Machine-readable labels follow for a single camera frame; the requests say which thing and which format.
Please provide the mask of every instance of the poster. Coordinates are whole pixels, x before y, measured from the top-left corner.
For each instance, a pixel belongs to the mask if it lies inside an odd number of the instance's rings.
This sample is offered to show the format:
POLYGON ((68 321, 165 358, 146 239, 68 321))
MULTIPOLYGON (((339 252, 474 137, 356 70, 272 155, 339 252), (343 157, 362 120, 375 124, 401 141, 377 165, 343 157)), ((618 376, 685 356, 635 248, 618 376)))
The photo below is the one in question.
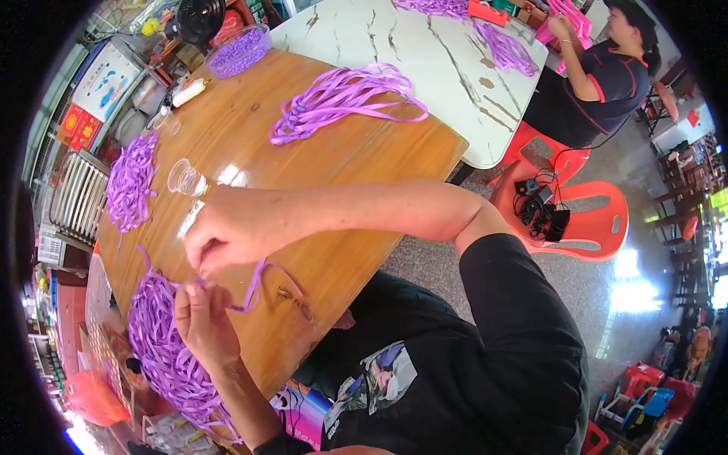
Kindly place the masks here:
POLYGON ((72 101, 95 118, 106 122, 140 72, 134 62, 108 42, 76 86, 72 101))

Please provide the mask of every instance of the yellow flower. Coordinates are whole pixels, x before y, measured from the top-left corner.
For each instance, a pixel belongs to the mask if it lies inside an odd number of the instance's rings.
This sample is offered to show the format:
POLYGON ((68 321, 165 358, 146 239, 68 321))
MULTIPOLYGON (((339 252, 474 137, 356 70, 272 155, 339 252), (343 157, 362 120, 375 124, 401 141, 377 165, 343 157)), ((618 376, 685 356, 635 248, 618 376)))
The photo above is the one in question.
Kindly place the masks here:
POLYGON ((151 36, 154 34, 154 32, 157 31, 157 28, 159 27, 159 19, 156 17, 153 17, 150 20, 147 20, 144 25, 141 28, 141 33, 143 33, 144 36, 151 36))

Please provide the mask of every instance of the blue plastic chair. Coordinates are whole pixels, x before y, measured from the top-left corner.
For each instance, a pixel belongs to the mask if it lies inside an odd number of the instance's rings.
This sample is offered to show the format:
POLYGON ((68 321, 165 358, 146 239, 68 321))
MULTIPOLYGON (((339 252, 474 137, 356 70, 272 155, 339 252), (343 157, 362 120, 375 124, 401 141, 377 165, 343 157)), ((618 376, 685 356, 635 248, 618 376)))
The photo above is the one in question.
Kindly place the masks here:
POLYGON ((633 412, 641 412, 643 414, 647 414, 648 416, 653 416, 653 417, 661 416, 662 413, 665 412, 665 409, 668 408, 668 403, 672 399, 673 395, 675 395, 674 390, 655 389, 654 387, 650 387, 649 389, 645 390, 645 392, 642 395, 640 395, 640 397, 637 400, 628 399, 628 401, 633 403, 633 406, 625 414, 624 419, 622 420, 622 427, 620 428, 620 432, 627 431, 627 423, 630 421, 630 416, 632 415, 633 412), (652 397, 649 399, 649 402, 646 405, 640 405, 639 403, 650 392, 654 392, 654 393, 652 394, 652 397))
POLYGON ((668 403, 672 400, 675 395, 674 390, 670 389, 657 389, 655 390, 652 399, 642 409, 643 414, 648 416, 659 417, 668 408, 668 403))

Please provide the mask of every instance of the tiled floor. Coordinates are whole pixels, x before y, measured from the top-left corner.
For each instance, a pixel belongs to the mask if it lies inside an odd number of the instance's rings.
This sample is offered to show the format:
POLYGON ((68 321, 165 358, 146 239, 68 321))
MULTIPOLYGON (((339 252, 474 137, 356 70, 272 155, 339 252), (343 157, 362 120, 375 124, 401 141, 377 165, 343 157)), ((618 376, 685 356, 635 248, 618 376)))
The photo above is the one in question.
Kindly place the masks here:
MULTIPOLYGON (((598 138, 594 144, 603 140, 598 138)), ((537 155, 539 147, 534 148, 537 155)), ((628 120, 609 142, 591 152, 588 163, 569 182, 605 180, 625 195, 630 225, 620 254, 601 263, 550 253, 534 255, 571 311, 586 344, 592 409, 602 392, 613 390, 628 365, 652 356, 661 327, 677 324, 681 314, 665 298, 672 291, 669 252, 644 222, 656 213, 652 198, 667 191, 656 166, 644 127, 628 120)), ((477 170, 462 186, 487 198, 492 192, 487 183, 497 173, 477 170)), ((464 319, 472 321, 458 273, 458 256, 451 245, 406 237, 383 270, 440 294, 464 319)))

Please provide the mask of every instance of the electric fan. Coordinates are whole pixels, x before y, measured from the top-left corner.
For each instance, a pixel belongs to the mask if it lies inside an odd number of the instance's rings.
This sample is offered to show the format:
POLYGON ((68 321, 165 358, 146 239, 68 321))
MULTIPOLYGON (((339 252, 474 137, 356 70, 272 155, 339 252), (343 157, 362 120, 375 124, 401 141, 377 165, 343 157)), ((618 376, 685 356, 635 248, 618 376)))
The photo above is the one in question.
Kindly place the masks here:
POLYGON ((165 26, 165 36, 193 44, 206 55, 224 19, 225 0, 182 0, 165 26))

